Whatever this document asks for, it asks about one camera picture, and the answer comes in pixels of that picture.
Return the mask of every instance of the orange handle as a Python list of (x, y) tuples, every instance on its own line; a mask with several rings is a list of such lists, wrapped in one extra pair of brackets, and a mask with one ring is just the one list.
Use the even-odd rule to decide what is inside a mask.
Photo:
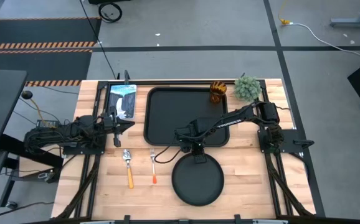
[(156, 176), (153, 174), (153, 183), (156, 184)]
[(132, 189), (133, 186), (133, 176), (131, 175), (131, 169), (128, 167), (128, 180), (129, 180), (129, 188)]

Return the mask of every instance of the wooden table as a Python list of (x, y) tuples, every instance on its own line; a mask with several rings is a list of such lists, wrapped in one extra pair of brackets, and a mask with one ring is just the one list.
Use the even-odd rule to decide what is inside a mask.
[[(277, 106), (289, 108), (283, 83), (280, 79), (266, 79), (268, 97)], [(80, 85), (75, 117), (92, 114), (98, 81), (83, 81)], [(239, 123), (230, 127), (230, 139), (224, 147), (207, 147), (205, 151), (222, 166), (225, 175), (224, 189), (220, 197), (210, 205), (193, 207), (177, 197), (171, 185), (171, 172), (176, 160), (169, 164), (156, 164), (158, 183), (152, 182), (151, 147), (143, 137), (144, 115), (147, 94), (156, 85), (139, 85), (135, 109), (135, 125), (120, 136), (122, 147), (113, 145), (113, 136), (107, 137), (107, 148), (101, 157), (97, 190), (93, 208), (93, 220), (122, 220), (131, 215), (132, 220), (177, 220), (188, 219), (233, 219), (275, 218), (273, 201), (268, 182), (264, 155), (260, 152), (257, 130), (253, 123)], [(237, 100), (232, 94), (234, 87), (227, 87), (228, 111), (241, 108), (247, 103)], [(102, 94), (100, 105), (103, 105)], [(278, 110), (283, 129), (293, 128), (290, 111)], [(164, 147), (155, 146), (155, 153)], [(131, 168), (135, 187), (128, 188), (126, 164), (122, 159), (123, 149), (132, 154)], [(169, 159), (178, 150), (171, 147), (160, 160)], [(298, 200), (311, 213), (315, 212), (305, 168), (301, 161), (283, 154), (283, 165), (288, 186)], [(52, 217), (57, 216), (71, 201), (79, 187), (84, 156), (70, 161), (61, 173)], [(285, 204), (277, 186), (282, 213)], [(85, 215), (88, 192), (83, 198), (82, 215)]]

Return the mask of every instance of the white cable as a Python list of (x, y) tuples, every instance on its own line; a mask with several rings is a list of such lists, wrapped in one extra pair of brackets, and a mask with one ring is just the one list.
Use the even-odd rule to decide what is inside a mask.
[(313, 33), (313, 31), (311, 31), (311, 29), (310, 29), (308, 26), (306, 26), (306, 25), (304, 25), (304, 24), (295, 24), (295, 23), (292, 23), (292, 22), (291, 22), (291, 23), (287, 24), (287, 26), (302, 26), (302, 27), (308, 29), (308, 30), (311, 32), (311, 34), (313, 35), (313, 37), (315, 37), (315, 38), (316, 38), (318, 41), (320, 41), (321, 43), (324, 43), (324, 44), (326, 44), (326, 45), (329, 45), (329, 46), (331, 46), (331, 47), (334, 47), (334, 48), (336, 48), (336, 49), (338, 49), (338, 50), (341, 50), (341, 51), (343, 51), (343, 52), (349, 52), (349, 53), (352, 53), (352, 54), (355, 54), (355, 55), (360, 56), (360, 54), (357, 53), (357, 52), (354, 52), (354, 51), (352, 51), (352, 50), (344, 50), (344, 49), (342, 49), (342, 48), (339, 48), (339, 47), (337, 47), (337, 46), (335, 46), (335, 45), (332, 45), (332, 44), (330, 44), (330, 43), (327, 43), (327, 42), (321, 40), (320, 38), (318, 38), (318, 37)]

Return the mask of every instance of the fork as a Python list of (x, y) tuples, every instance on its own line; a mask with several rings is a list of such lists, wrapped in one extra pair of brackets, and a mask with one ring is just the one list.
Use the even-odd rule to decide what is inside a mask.
[(154, 158), (155, 158), (154, 147), (150, 148), (149, 151), (151, 153), (151, 160), (153, 162), (153, 183), (156, 184), (155, 165), (154, 165)]

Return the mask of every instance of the round black plate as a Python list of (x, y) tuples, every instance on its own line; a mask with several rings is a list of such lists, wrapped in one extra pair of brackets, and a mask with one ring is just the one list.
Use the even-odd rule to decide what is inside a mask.
[(196, 164), (189, 153), (180, 158), (173, 168), (173, 189), (181, 200), (190, 205), (208, 205), (223, 190), (224, 174), (220, 164), (212, 156), (205, 156), (206, 163)]

